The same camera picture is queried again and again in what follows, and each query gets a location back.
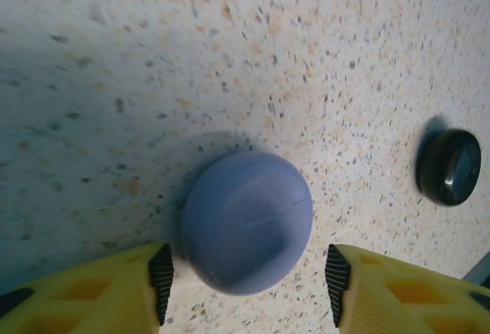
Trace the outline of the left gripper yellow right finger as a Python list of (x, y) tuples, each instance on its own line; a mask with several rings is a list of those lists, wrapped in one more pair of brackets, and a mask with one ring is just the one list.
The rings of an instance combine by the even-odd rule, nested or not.
[(489, 332), (489, 290), (346, 244), (328, 248), (325, 280), (341, 333)]

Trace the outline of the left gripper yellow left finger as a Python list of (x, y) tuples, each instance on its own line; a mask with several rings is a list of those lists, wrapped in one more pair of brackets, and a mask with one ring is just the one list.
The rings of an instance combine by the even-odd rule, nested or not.
[(150, 243), (25, 283), (1, 296), (3, 333), (157, 333), (174, 278)]

